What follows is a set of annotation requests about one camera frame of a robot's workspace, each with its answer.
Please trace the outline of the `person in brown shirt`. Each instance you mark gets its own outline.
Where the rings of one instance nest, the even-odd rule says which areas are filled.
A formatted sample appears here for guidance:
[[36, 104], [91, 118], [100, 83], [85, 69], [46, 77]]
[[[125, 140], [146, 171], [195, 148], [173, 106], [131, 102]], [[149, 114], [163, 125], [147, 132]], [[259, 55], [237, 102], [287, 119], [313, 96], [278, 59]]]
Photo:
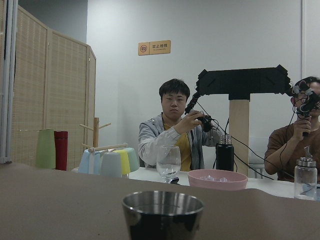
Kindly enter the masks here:
[[264, 169], [269, 175], [277, 175], [279, 181], [294, 181], [297, 160], [306, 156], [305, 148], [320, 170], [320, 103], [313, 105], [309, 116], [298, 114], [287, 126], [274, 130], [268, 139], [264, 155]]

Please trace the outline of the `yellow cup on rack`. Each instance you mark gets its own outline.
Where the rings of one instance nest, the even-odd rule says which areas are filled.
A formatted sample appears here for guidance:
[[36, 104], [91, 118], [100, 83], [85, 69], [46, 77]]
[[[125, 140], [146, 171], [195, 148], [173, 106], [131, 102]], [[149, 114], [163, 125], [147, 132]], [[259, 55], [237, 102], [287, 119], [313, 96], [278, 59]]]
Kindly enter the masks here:
[[130, 162], [128, 152], [124, 149], [115, 150], [115, 153], [120, 154], [120, 162], [121, 162], [121, 174], [127, 175], [131, 172]]

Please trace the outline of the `red thermos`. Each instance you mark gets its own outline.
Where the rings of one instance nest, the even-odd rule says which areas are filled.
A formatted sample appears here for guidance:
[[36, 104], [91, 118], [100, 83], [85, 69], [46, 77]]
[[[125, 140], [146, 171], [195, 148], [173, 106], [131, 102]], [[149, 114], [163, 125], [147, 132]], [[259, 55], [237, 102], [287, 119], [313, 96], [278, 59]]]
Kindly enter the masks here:
[[55, 169], [67, 170], [68, 162], [68, 132], [67, 131], [55, 131]]

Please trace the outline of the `wine glass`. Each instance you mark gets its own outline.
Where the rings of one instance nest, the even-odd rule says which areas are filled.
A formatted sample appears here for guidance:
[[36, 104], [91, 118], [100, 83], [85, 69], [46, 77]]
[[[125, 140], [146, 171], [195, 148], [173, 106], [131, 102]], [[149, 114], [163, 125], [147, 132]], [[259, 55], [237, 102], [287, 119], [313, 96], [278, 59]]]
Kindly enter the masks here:
[[165, 183], [177, 177], [181, 169], [180, 148], [175, 145], [161, 146], [157, 153], [156, 169]]

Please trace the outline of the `person in background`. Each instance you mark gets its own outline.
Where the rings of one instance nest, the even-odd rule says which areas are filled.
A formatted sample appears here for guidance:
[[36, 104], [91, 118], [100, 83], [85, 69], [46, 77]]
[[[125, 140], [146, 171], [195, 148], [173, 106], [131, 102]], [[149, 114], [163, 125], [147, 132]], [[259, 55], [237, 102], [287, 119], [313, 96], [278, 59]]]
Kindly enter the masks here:
[[215, 147], [221, 132], [213, 126], [203, 130], [203, 114], [191, 110], [185, 114], [190, 89], [181, 79], [173, 78], [159, 88], [162, 112], [139, 125], [138, 155], [145, 167], [155, 168], [161, 146], [178, 146], [181, 170], [204, 169], [203, 147]]

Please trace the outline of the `green cup on rack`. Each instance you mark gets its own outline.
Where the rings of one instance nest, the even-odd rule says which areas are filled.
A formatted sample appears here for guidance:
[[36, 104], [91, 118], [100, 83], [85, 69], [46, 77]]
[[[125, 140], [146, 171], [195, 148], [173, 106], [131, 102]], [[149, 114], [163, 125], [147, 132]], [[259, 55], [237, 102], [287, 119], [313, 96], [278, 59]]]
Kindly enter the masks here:
[[137, 158], [136, 150], [132, 147], [126, 147], [124, 150], [127, 152], [129, 167], [131, 172], [135, 172], [140, 167], [139, 159]]

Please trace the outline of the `black thermos bottle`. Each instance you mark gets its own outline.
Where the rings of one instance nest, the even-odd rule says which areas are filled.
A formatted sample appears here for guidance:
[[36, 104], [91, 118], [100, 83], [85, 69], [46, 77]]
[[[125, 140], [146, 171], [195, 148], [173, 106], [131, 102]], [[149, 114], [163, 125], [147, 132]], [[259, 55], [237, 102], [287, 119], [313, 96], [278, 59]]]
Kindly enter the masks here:
[[234, 171], [234, 146], [230, 135], [220, 136], [220, 141], [215, 147], [215, 154], [217, 170]]

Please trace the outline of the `black teleoperation stand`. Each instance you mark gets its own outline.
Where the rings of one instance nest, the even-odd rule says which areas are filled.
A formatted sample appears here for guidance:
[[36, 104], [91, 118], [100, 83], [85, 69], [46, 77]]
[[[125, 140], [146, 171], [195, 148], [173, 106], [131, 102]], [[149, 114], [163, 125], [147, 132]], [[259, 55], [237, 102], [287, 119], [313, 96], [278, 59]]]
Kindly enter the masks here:
[[185, 109], [191, 110], [197, 99], [204, 95], [228, 94], [229, 99], [229, 133], [234, 153], [240, 158], [235, 160], [237, 171], [249, 173], [249, 126], [251, 94], [285, 94], [290, 88], [288, 71], [278, 65], [276, 67], [203, 70], [198, 75], [195, 94]]

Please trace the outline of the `pink bowl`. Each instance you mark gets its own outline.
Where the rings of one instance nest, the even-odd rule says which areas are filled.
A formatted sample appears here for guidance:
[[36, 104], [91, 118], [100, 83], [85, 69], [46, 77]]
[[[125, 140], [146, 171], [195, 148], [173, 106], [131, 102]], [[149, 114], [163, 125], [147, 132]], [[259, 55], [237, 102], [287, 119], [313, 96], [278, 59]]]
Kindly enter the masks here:
[[244, 190], [248, 182], [246, 175], [228, 170], [197, 169], [189, 171], [187, 175], [191, 187], [214, 190]]

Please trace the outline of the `steel double jigger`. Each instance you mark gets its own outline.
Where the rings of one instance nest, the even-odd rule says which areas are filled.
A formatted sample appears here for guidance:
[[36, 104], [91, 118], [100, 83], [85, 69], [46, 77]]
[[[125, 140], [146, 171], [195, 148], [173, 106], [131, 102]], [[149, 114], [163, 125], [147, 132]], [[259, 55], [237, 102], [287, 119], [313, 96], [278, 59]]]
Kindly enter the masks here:
[[131, 240], [193, 240], [204, 203], [170, 191], [140, 191], [125, 196], [122, 208]]

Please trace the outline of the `bamboo folding screen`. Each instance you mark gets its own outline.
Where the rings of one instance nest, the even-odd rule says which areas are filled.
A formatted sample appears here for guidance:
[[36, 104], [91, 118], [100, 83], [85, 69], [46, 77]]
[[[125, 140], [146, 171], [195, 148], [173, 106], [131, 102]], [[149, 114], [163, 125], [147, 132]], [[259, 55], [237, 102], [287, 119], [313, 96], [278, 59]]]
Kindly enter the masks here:
[[67, 170], [93, 136], [96, 58], [91, 47], [0, 3], [0, 162], [36, 166], [39, 130], [68, 132]]

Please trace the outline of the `green tall tumbler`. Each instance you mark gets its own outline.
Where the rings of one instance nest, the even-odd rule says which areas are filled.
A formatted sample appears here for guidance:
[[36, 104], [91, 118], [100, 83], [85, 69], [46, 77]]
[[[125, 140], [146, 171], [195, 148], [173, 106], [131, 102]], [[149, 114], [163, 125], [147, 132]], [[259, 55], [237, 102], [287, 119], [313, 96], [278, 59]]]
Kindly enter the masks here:
[[55, 135], [51, 128], [41, 129], [38, 132], [35, 166], [44, 169], [56, 168]]

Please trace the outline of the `orange wall sign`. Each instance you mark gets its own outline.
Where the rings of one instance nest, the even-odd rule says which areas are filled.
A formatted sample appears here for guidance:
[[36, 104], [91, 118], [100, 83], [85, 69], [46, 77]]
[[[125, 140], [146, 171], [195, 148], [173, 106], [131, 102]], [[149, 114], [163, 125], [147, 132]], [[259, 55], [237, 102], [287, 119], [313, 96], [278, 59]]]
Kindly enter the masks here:
[[171, 52], [171, 40], [140, 42], [138, 44], [138, 55], [159, 55]]

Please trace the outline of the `glass oil bottle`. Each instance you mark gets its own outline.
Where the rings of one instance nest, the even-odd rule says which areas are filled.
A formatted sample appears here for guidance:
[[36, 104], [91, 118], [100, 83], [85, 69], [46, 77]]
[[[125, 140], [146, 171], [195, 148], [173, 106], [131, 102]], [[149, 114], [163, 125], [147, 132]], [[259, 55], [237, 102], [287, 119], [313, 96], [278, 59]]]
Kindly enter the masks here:
[[294, 169], [294, 198], [315, 201], [317, 199], [318, 170], [310, 153], [310, 147], [304, 148], [305, 157], [296, 160]]

